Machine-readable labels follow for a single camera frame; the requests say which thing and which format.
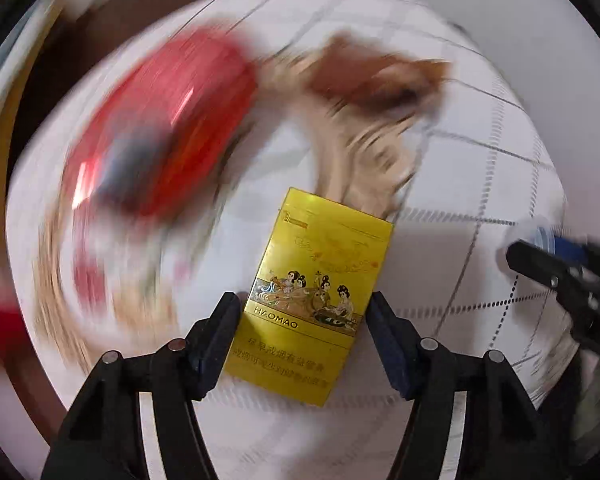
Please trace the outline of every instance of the illustrated women figures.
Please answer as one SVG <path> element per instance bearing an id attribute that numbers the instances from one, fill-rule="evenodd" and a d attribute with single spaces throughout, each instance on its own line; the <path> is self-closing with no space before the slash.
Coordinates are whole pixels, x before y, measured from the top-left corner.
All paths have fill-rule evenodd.
<path id="1" fill-rule="evenodd" d="M 320 310 L 322 308 L 328 308 L 331 304 L 331 298 L 329 297 L 329 290 L 331 283 L 329 277 L 325 274 L 320 275 L 320 272 L 315 273 L 314 282 L 317 285 L 317 290 L 311 299 L 311 307 L 313 310 Z"/>
<path id="2" fill-rule="evenodd" d="M 299 277 L 300 273 L 297 270 L 290 270 L 289 273 L 286 275 L 286 280 L 281 281 L 283 286 L 282 292 L 288 294 L 292 290 L 294 290 L 294 283 Z"/>
<path id="3" fill-rule="evenodd" d="M 336 305 L 334 312 L 338 314 L 338 316 L 351 319 L 351 315 L 353 314 L 353 303 L 351 303 L 351 300 L 349 299 L 349 289 L 344 285 L 340 285 L 338 287 L 338 295 L 340 297 L 340 303 Z"/>
<path id="4" fill-rule="evenodd" d="M 304 274 L 298 277 L 298 279 L 294 282 L 294 289 L 305 288 L 306 287 L 306 279 L 304 278 Z"/>

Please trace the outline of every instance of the cigarette pack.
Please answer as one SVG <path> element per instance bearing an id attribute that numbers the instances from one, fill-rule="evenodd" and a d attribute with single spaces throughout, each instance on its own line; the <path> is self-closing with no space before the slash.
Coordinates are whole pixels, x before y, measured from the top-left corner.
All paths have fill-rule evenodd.
<path id="1" fill-rule="evenodd" d="M 392 229 L 384 220 L 289 189 L 224 370 L 323 405 L 353 345 Z"/>

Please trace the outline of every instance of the metal screw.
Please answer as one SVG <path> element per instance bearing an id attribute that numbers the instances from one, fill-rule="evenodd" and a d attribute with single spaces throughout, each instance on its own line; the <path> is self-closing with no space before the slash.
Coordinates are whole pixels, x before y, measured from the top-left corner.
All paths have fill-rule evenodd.
<path id="1" fill-rule="evenodd" d="M 438 342 L 435 339 L 426 337 L 420 340 L 420 346 L 425 350 L 433 351 L 438 348 Z"/>
<path id="2" fill-rule="evenodd" d="M 504 354 L 500 350 L 489 350 L 487 355 L 494 363 L 501 363 L 504 361 Z"/>
<path id="3" fill-rule="evenodd" d="M 106 365 L 110 365 L 111 363 L 115 363 L 118 360 L 118 352 L 115 350 L 109 350 L 108 352 L 104 352 L 102 356 L 102 362 Z"/>
<path id="4" fill-rule="evenodd" d="M 179 352 L 180 350 L 184 350 L 185 346 L 187 346 L 187 342 L 186 342 L 186 340 L 184 340 L 181 337 L 178 337 L 176 339 L 172 339 L 167 344 L 167 347 L 172 352 Z"/>

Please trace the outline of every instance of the white surface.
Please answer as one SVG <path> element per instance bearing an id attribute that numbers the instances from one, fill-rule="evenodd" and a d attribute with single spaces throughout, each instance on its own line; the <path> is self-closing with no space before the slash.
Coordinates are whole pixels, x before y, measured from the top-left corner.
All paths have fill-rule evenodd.
<path id="1" fill-rule="evenodd" d="M 568 0 L 427 0 L 464 27 L 538 128 L 576 232 L 600 238 L 600 39 Z"/>
<path id="2" fill-rule="evenodd" d="M 263 38 L 269 52 L 289 41 L 297 49 L 319 46 L 346 26 L 387 47 L 453 62 L 456 80 L 445 86 L 438 124 L 403 134 L 404 142 L 417 145 L 422 166 L 407 189 L 378 288 L 422 336 L 436 335 L 451 350 L 476 355 L 501 349 L 510 362 L 519 362 L 516 371 L 539 402 L 573 352 L 568 338 L 561 338 L 567 321 L 541 288 L 498 269 L 496 249 L 509 226 L 529 214 L 560 224 L 563 193 L 532 123 L 490 64 L 416 0 L 211 1 L 174 13 L 98 65 L 45 121 L 18 165 L 7 216 L 14 280 L 36 351 L 62 402 L 72 402 L 84 376 L 66 367 L 32 330 L 31 266 L 64 154 L 119 78 L 208 3 L 194 23 L 246 13 L 239 27 Z M 290 147 L 294 164 L 262 171 L 266 161 L 288 157 Z M 258 152 L 225 206 L 213 250 L 176 291 L 183 334 L 208 316 L 224 290 L 250 287 L 284 193 L 312 182 L 310 161 L 302 131 L 288 121 Z M 385 478 L 409 409 L 390 388 L 364 327 L 322 410 L 229 377 L 196 405 L 221 478 Z M 458 445 L 456 437 L 451 447 Z M 449 453 L 448 475 L 454 456 Z M 153 473 L 159 478 L 158 470 Z"/>
<path id="3" fill-rule="evenodd" d="M 40 478 L 49 446 L 0 366 L 0 447 L 26 480 Z"/>

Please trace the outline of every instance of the black clamp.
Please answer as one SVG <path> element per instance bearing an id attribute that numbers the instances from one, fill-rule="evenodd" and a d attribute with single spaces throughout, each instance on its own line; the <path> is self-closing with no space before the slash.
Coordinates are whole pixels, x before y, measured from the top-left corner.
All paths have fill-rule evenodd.
<path id="1" fill-rule="evenodd" d="M 600 355 L 600 244 L 555 237 L 555 254 L 519 240 L 507 249 L 512 270 L 556 291 L 570 314 L 571 335 Z"/>
<path id="2" fill-rule="evenodd" d="M 42 480 L 148 480 L 139 392 L 153 394 L 162 463 L 169 480 L 217 480 L 191 399 L 215 387 L 240 318 L 226 292 L 209 319 L 155 354 L 106 352 L 74 400 Z M 467 391 L 458 480 L 562 480 L 559 460 L 538 414 L 504 355 L 454 354 L 395 317 L 373 293 L 366 322 L 392 387 L 414 400 L 388 480 L 437 480 L 454 394 Z"/>

